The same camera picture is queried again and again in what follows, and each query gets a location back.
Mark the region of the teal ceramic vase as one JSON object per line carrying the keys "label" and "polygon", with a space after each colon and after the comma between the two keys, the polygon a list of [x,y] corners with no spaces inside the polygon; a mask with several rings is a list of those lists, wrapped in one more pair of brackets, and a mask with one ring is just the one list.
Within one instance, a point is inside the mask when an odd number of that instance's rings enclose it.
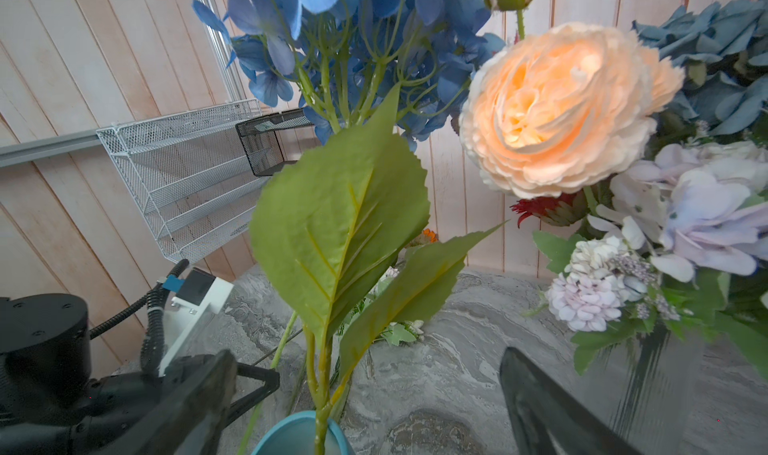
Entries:
{"label": "teal ceramic vase", "polygon": [[[315,412],[303,411],[292,414],[273,426],[260,440],[252,455],[303,455],[314,454]],[[341,427],[328,420],[325,454],[355,455],[355,451]]]}

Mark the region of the clear glass vase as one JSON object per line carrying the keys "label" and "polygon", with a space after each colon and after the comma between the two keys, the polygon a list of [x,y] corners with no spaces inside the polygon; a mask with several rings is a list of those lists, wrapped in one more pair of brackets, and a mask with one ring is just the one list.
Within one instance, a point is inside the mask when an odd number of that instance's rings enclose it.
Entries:
{"label": "clear glass vase", "polygon": [[705,341],[658,323],[610,325],[579,332],[574,366],[583,378],[581,403],[643,454],[676,454],[681,447]]}

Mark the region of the pink white hydrangea bouquet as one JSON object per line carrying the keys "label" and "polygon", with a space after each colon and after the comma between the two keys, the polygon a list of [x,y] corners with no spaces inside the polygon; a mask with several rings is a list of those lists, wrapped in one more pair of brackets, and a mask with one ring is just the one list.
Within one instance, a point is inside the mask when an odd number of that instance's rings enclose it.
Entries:
{"label": "pink white hydrangea bouquet", "polygon": [[539,231],[555,277],[542,302],[584,372],[657,328],[727,336],[767,370],[767,151],[751,141],[665,146],[609,184],[586,233]]}

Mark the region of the teal blue rose bouquet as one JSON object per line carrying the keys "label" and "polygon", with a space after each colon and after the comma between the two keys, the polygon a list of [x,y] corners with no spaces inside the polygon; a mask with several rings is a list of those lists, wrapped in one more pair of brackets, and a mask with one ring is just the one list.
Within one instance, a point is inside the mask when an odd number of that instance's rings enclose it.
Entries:
{"label": "teal blue rose bouquet", "polygon": [[767,146],[767,0],[679,7],[660,26],[633,23],[641,42],[682,68],[682,89],[656,116],[647,154],[692,140]]}

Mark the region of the blue hydrangea mixed bouquet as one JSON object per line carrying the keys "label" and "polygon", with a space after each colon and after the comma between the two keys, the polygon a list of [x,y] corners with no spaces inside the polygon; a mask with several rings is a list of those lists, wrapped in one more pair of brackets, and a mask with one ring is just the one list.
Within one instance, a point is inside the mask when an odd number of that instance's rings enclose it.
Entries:
{"label": "blue hydrangea mixed bouquet", "polygon": [[193,10],[255,98],[298,99],[319,146],[277,173],[250,223],[254,256],[302,324],[314,433],[371,345],[445,304],[480,232],[417,246],[431,208],[416,145],[458,117],[502,49],[484,0],[227,0]]}

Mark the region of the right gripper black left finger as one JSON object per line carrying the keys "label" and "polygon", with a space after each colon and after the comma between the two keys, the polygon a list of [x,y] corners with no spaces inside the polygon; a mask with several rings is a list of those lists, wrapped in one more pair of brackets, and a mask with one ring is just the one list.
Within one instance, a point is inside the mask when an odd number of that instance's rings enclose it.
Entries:
{"label": "right gripper black left finger", "polygon": [[168,366],[179,385],[100,454],[214,454],[230,423],[237,361],[228,350],[183,357]]}

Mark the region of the red sunflower stem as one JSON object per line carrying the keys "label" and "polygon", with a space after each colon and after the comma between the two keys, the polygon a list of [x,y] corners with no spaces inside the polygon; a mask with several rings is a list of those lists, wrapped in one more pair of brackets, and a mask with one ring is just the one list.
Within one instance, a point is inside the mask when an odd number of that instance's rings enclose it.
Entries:
{"label": "red sunflower stem", "polygon": [[538,218],[551,226],[567,227],[585,218],[589,211],[582,191],[573,194],[564,193],[558,197],[519,199],[511,206],[511,210],[519,215],[518,227],[530,217]]}

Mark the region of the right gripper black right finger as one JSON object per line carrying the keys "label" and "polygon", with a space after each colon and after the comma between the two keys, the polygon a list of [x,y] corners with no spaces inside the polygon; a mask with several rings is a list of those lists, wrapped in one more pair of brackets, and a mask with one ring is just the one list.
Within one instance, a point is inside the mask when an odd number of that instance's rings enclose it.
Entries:
{"label": "right gripper black right finger", "polygon": [[499,380],[521,454],[638,452],[519,349],[505,349]]}

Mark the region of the peach rose stem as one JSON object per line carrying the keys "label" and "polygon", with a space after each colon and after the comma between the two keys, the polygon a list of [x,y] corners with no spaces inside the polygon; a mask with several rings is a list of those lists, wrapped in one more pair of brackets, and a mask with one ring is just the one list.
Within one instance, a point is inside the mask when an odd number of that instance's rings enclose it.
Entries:
{"label": "peach rose stem", "polygon": [[520,199],[559,197],[629,168],[684,70],[636,33],[572,21],[525,35],[484,62],[459,138],[485,185]]}

